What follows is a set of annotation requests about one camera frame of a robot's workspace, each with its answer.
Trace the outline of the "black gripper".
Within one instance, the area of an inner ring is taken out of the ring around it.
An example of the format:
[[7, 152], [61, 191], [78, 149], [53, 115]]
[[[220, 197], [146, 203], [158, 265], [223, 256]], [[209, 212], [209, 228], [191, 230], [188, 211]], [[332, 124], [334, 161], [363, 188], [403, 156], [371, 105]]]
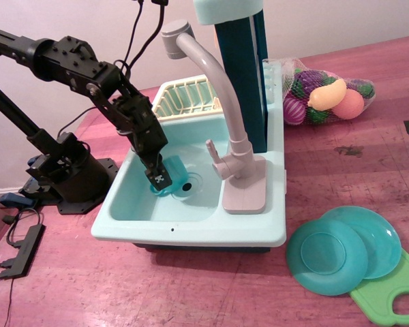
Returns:
[[156, 191], [172, 185], [171, 176], [163, 164], [161, 150], [167, 137], [152, 111], [148, 97], [118, 97], [114, 107], [125, 117], [119, 131], [127, 136], [132, 148], [146, 167], [145, 174]]

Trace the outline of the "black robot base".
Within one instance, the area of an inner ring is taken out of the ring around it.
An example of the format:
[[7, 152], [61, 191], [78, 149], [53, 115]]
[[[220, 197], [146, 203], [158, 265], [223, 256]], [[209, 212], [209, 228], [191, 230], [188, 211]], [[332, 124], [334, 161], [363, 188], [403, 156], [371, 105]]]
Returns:
[[29, 163], [22, 195], [55, 205], [62, 215], [85, 214], [104, 201], [119, 170], [113, 159], [96, 159], [90, 146], [69, 132], [55, 140], [40, 129], [27, 139], [41, 155]]

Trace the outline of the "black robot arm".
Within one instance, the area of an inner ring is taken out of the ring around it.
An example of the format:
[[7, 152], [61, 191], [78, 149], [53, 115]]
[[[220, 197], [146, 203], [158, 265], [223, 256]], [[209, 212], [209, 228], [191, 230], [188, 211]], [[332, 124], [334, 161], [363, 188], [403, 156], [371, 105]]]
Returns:
[[153, 188], [161, 191], [172, 185], [161, 155], [168, 140], [149, 98], [116, 65], [98, 61], [87, 42], [70, 36], [32, 40], [0, 30], [0, 55], [28, 67], [40, 80], [60, 82], [88, 97], [130, 141]]

